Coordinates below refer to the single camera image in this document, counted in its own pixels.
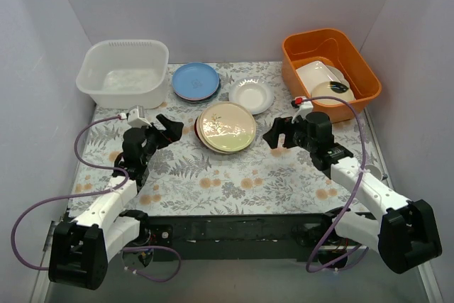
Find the cream floral plate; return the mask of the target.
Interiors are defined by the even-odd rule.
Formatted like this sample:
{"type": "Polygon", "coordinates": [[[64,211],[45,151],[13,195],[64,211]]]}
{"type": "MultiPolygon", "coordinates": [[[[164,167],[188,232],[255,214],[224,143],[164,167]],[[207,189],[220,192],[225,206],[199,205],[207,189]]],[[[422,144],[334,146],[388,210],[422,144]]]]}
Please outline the cream floral plate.
{"type": "Polygon", "coordinates": [[[256,122],[243,106],[218,102],[206,108],[198,118],[204,140],[222,151],[237,151],[251,144],[256,137],[256,122]]]}

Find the cream and blue plate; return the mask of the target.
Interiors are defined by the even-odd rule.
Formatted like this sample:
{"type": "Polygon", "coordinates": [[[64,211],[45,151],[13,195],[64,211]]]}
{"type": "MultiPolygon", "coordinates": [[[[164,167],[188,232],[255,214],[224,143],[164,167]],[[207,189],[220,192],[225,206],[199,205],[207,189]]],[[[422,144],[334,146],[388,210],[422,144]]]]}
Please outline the cream and blue plate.
{"type": "Polygon", "coordinates": [[[230,155],[230,154],[232,154],[232,153],[237,153],[237,152],[240,152],[240,151],[242,151],[242,150],[247,150],[247,149],[251,146],[251,144],[252,144],[252,142],[251,142],[251,144],[249,144],[249,145],[245,146],[244,148],[242,148],[242,149],[240,149],[240,150],[237,150],[237,151],[227,151],[227,152],[226,152],[226,151],[222,151],[222,150],[213,148],[211,145],[209,145],[209,144],[204,140],[203,136],[202,136],[201,133],[200,133],[200,130],[199,130],[199,136],[200,136],[200,138],[201,138],[201,143],[202,143],[202,145],[204,145],[205,147],[207,147],[208,149],[212,150],[212,151],[215,152],[215,153],[224,154],[224,155],[230,155]]]}

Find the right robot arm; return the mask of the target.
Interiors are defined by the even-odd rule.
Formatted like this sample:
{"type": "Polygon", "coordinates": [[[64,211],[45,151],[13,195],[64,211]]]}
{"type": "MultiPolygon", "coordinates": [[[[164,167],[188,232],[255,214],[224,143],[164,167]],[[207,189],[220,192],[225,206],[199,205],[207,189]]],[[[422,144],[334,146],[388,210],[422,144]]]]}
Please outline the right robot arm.
{"type": "Polygon", "coordinates": [[[350,192],[373,215],[371,219],[351,211],[347,202],[328,212],[326,223],[310,259],[325,243],[348,239],[378,253],[397,274],[441,256],[443,249],[435,215],[429,203],[412,201],[370,174],[353,154],[335,142],[327,114],[312,112],[305,117],[276,118],[263,138],[271,149],[284,136],[284,148],[300,147],[309,153],[313,166],[350,192]]]}

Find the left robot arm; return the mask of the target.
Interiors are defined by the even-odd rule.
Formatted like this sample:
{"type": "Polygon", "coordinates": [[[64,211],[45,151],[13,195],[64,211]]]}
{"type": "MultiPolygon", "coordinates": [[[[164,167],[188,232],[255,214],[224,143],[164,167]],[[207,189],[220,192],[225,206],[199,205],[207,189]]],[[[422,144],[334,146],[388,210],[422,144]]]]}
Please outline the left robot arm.
{"type": "Polygon", "coordinates": [[[157,150],[182,137],[184,124],[157,115],[162,128],[139,115],[127,114],[130,128],[123,134],[122,151],[116,157],[106,191],[71,221],[60,222],[53,233],[48,277],[50,281],[99,288],[108,264],[120,252],[132,252],[149,263],[157,234],[143,211],[127,210],[148,175],[148,163],[157,150]]]}

